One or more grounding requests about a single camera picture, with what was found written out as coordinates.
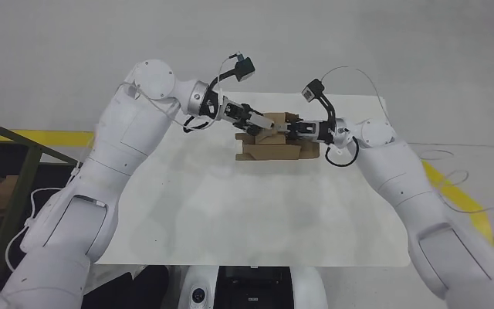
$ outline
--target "white tabletop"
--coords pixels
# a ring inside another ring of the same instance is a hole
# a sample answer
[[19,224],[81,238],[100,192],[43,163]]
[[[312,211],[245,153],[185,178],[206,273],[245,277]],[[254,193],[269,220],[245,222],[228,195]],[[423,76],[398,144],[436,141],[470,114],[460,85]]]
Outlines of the white tabletop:
[[[261,112],[326,117],[299,93],[226,95]],[[384,117],[376,97],[328,97],[338,117]],[[314,160],[235,161],[235,132],[224,121],[190,134],[173,125],[127,184],[98,263],[408,265],[400,219],[356,165],[333,167],[325,147]]]

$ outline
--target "metal frame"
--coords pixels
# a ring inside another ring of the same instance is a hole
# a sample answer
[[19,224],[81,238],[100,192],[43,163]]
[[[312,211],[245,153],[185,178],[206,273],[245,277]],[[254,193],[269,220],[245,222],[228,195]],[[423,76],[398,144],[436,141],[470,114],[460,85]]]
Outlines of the metal frame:
[[[21,220],[24,212],[24,206],[31,193],[32,184],[38,170],[41,156],[43,154],[47,154],[74,166],[77,161],[67,155],[59,153],[58,151],[36,143],[35,141],[31,141],[22,135],[5,129],[4,127],[0,127],[0,136],[10,139],[16,144],[23,144],[29,148],[25,156],[24,163],[22,164],[19,178],[15,183],[14,191],[8,201],[2,226],[0,226],[0,253],[2,253],[0,254],[0,277],[4,277],[7,268],[3,253],[5,252],[5,249],[7,248],[7,245],[12,237],[18,232],[19,225],[22,224]],[[12,141],[3,141],[0,143],[12,143]]]

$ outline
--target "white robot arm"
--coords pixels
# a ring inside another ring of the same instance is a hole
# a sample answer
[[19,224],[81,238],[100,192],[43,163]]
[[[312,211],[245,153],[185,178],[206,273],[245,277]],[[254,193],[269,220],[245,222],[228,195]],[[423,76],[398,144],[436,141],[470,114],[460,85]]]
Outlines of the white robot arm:
[[[233,56],[237,65],[219,80],[233,75],[241,80],[253,73],[249,58]],[[225,98],[219,106],[213,87],[198,80],[176,80],[160,60],[132,69],[103,112],[83,167],[35,219],[26,222],[29,230],[21,249],[27,254],[0,293],[0,308],[80,307],[90,264],[103,255],[117,227],[120,194],[179,109],[230,121],[251,134],[271,127],[246,104]]]
[[[288,137],[348,147],[369,185],[399,215],[408,232],[411,261],[432,293],[446,300],[450,309],[492,308],[494,248],[472,226],[450,220],[418,156],[388,121],[352,124],[336,118],[323,90],[322,83],[314,80],[303,96],[308,101],[318,99],[328,111],[328,121],[298,120],[280,129]],[[334,164],[329,150],[327,160]]]

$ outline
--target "brown cardboard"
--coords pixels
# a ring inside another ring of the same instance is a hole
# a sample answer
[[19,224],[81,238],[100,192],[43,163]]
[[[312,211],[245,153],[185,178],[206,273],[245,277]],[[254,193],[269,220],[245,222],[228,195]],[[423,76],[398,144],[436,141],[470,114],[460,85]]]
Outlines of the brown cardboard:
[[[276,124],[299,117],[290,113],[266,113],[264,116]],[[318,158],[320,155],[319,143],[286,140],[285,134],[276,130],[263,131],[256,137],[237,133],[235,139],[242,141],[242,153],[235,156],[236,161],[299,160]]]
[[7,178],[0,182],[0,209],[7,208],[10,196],[14,192],[15,183],[18,176],[7,176]]

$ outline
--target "yellow floor stripe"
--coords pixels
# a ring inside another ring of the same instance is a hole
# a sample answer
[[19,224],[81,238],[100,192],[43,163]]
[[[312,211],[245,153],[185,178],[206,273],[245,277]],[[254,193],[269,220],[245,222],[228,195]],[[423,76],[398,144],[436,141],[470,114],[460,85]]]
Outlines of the yellow floor stripe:
[[[425,173],[427,174],[429,181],[434,187],[437,188],[439,183],[444,180],[444,175],[426,161],[423,161],[422,164],[424,165]],[[460,188],[451,184],[452,183],[450,181],[446,181],[445,185],[441,187],[441,194],[443,194],[444,197],[448,198],[461,210],[472,212],[484,209],[484,207],[464,193]],[[470,216],[473,226],[491,243],[491,245],[494,245],[494,239],[492,238],[492,227],[489,217],[487,216],[487,212],[472,213],[468,214],[468,216]]]
[[[68,147],[86,147],[93,138],[93,132],[86,131],[40,131],[40,130],[13,130],[26,138],[36,141],[45,146],[68,146]],[[444,179],[444,175],[436,170],[432,165],[423,161],[425,172],[429,181],[434,187],[438,187],[440,181]],[[441,194],[448,198],[456,206],[464,211],[475,211],[484,209],[474,199],[464,193],[460,188],[451,185],[451,182],[446,181],[446,185],[441,188]],[[492,238],[492,227],[489,222],[487,213],[481,212],[470,214],[473,226],[491,243],[494,245]]]
[[[45,146],[86,147],[93,138],[93,132],[86,131],[12,131]],[[0,136],[0,141],[8,141],[8,138]]]

